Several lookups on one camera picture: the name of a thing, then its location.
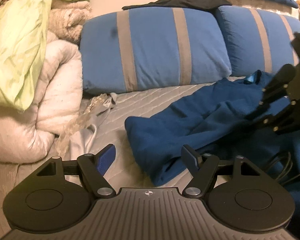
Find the blue sweater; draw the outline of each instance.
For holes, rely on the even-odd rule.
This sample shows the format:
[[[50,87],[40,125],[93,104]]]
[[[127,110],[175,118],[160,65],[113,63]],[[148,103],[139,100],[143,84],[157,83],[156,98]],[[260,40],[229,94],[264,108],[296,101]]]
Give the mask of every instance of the blue sweater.
[[[250,78],[235,82],[222,79],[150,118],[128,117],[125,128],[136,162],[155,186],[165,184],[186,168],[180,158],[184,144],[205,149],[238,125],[249,123],[244,116],[258,106],[261,90],[271,78],[271,74],[262,72],[258,82],[247,82]],[[281,98],[265,114],[276,114],[289,103]],[[264,128],[240,141],[214,145],[213,149],[220,159],[243,155],[260,167],[277,152],[289,150],[293,155],[292,172],[300,172],[300,131],[278,136],[271,128]],[[296,201],[295,217],[300,216],[300,183],[290,185],[288,190]]]

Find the logo symbol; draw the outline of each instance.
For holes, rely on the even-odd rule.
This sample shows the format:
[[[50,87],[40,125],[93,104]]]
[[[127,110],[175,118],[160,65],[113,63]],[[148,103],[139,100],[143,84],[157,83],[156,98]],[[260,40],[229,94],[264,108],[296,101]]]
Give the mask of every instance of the logo symbol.
[[[150,196],[150,195],[153,194],[153,192],[152,192],[151,190],[147,190],[147,191],[145,192],[145,194],[146,194],[147,196]]]

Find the striped pillow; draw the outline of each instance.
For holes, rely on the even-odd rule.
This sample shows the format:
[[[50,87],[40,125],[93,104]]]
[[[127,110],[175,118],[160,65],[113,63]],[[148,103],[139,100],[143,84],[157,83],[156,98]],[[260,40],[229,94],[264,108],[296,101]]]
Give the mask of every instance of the striped pillow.
[[[298,64],[290,45],[293,33],[300,33],[296,18],[238,6],[221,6],[215,17],[225,39],[232,76],[248,76],[256,70],[276,73],[284,64]]]
[[[95,17],[82,30],[84,90],[92,95],[216,82],[231,74],[214,16],[147,7]]]

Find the beige blanket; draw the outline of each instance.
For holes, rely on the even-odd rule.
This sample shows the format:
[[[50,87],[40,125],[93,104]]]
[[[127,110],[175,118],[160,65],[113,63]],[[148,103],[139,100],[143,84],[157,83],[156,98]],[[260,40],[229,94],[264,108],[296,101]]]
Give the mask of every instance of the beige blanket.
[[[60,39],[79,44],[82,26],[91,18],[91,11],[87,1],[70,3],[52,0],[48,28]]]

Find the gray stripe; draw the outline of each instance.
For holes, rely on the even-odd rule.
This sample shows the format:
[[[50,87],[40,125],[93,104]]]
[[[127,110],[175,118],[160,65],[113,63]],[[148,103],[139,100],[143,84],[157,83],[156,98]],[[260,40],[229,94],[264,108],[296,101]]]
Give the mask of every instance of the gray stripe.
[[[136,67],[131,43],[129,10],[117,12],[117,28],[121,64],[127,92],[138,90]]]
[[[287,29],[289,39],[292,41],[294,39],[294,37],[293,37],[292,29],[291,29],[287,19],[283,15],[280,15],[280,18],[283,21],[283,24]],[[298,58],[298,55],[296,54],[296,52],[294,51],[293,48],[292,48],[292,55],[293,55],[293,63],[296,66],[299,63],[299,58]]]
[[[270,46],[269,46],[269,40],[268,40],[266,28],[263,24],[263,21],[261,19],[260,14],[258,13],[258,11],[256,9],[251,9],[251,8],[249,8],[249,10],[251,11],[251,13],[256,21],[258,31],[260,34],[260,39],[261,39],[261,44],[262,44],[262,49],[263,49],[263,56],[265,59],[265,72],[271,73],[272,72],[272,60],[271,60],[271,52],[270,52]]]
[[[176,25],[179,57],[180,57],[180,86],[190,85],[192,74],[191,49],[189,34],[183,8],[172,8]]]

